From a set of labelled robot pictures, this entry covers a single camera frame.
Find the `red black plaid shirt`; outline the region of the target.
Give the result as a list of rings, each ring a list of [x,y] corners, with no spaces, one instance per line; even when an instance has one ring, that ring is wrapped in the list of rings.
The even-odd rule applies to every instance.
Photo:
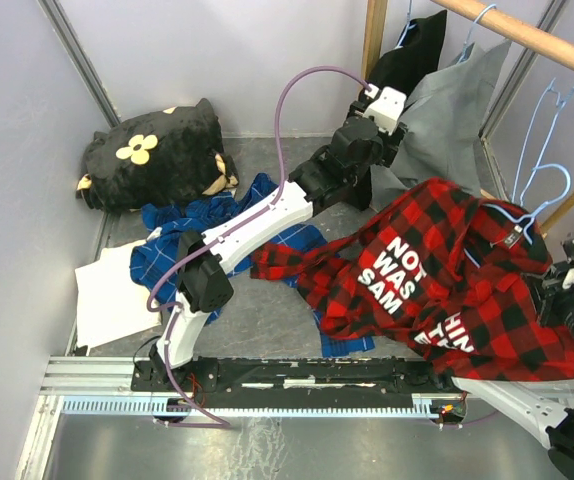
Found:
[[[574,338],[543,326],[530,284],[552,264],[521,207],[441,178],[407,191],[355,233],[309,252],[268,243],[256,279],[294,279],[326,335],[384,336],[435,371],[494,381],[574,379]]]

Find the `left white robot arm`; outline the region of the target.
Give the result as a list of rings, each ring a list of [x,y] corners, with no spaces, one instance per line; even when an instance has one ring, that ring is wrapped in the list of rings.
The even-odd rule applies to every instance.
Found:
[[[406,132],[396,120],[350,117],[256,205],[203,233],[182,234],[177,261],[162,277],[176,279],[175,296],[165,305],[171,316],[157,343],[154,379],[168,390],[182,387],[208,317],[233,296],[229,273],[277,234],[349,197],[371,166],[390,165]]]

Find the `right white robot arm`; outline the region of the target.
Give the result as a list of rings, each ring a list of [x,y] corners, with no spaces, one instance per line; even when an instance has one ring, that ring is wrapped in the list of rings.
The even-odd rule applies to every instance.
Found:
[[[574,337],[574,268],[556,264],[539,287],[537,298],[545,322],[567,327]],[[561,474],[574,479],[573,407],[517,382],[463,379],[460,364],[448,356],[432,360],[425,370],[434,389],[448,391],[455,385],[513,420],[540,442]]]

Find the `grey hanging shirt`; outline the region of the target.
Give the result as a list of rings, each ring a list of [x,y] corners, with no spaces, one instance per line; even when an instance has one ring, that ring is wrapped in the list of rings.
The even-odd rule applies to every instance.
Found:
[[[433,177],[478,196],[474,144],[510,49],[506,40],[485,51],[471,44],[465,58],[426,75],[406,101],[407,132],[390,167],[371,170],[371,206],[380,210]]]

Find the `blue hanger under black garment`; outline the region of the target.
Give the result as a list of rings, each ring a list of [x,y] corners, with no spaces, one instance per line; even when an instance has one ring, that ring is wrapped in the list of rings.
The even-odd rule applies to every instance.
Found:
[[[414,21],[412,19],[412,13],[413,13],[413,0],[408,0],[407,1],[407,10],[406,10],[406,15],[405,15],[405,25],[400,33],[400,36],[397,40],[396,46],[395,46],[395,50],[399,50],[403,47],[405,47],[407,45],[408,39],[411,35],[411,32],[414,30],[415,28],[415,24]]]

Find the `black hanging garment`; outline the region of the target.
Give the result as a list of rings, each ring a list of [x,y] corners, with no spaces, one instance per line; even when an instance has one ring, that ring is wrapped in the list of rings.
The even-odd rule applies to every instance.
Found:
[[[384,53],[367,75],[367,82],[379,88],[391,87],[409,96],[428,74],[437,70],[443,48],[447,11],[413,19],[415,28],[407,45]],[[372,201],[371,172],[354,187],[346,202],[360,211]]]

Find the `black flower-print garment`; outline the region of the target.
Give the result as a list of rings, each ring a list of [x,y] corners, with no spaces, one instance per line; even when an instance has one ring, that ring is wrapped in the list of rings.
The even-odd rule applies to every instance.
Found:
[[[82,161],[76,197],[112,214],[148,204],[186,205],[239,184],[219,118],[206,98],[96,131]]]

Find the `white folded cloth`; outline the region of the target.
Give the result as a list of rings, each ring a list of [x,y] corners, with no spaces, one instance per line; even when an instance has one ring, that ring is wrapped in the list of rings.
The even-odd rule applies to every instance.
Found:
[[[93,263],[75,270],[77,344],[95,348],[161,324],[147,309],[149,290],[130,276],[134,248],[143,240],[104,248]]]

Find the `wooden clothes rack frame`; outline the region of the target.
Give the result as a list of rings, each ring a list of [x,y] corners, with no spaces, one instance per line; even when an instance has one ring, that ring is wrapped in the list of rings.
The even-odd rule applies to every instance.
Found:
[[[527,50],[574,71],[574,44],[479,1],[440,1],[440,6],[509,39]],[[361,71],[369,73],[378,60],[385,28],[386,1],[367,3]],[[544,221],[547,234],[574,207],[574,192]]]

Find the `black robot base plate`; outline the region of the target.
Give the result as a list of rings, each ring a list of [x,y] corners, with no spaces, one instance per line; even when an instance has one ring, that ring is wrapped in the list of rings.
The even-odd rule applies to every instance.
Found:
[[[208,409],[407,408],[412,397],[462,393],[426,362],[396,357],[251,359],[198,357],[172,370]]]

